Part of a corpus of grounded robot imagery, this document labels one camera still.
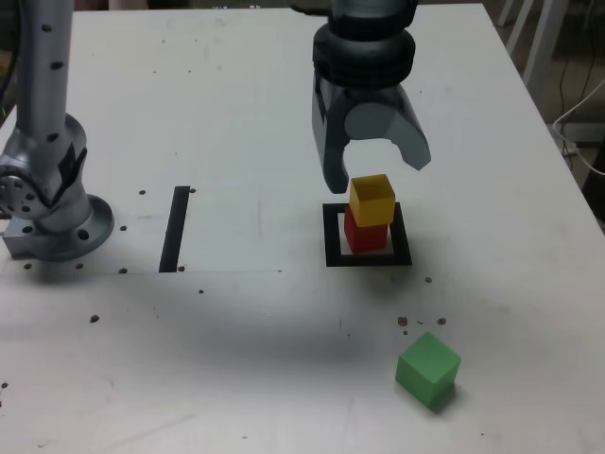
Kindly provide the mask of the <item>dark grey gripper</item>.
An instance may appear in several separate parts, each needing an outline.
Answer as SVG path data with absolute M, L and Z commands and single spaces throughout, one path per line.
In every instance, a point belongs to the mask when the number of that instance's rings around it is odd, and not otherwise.
M 333 194 L 347 191 L 349 174 L 344 151 L 350 140 L 386 139 L 402 160 L 416 170 L 431 161 L 427 139 L 405 90 L 353 89 L 314 75 L 312 131 L 322 175 Z

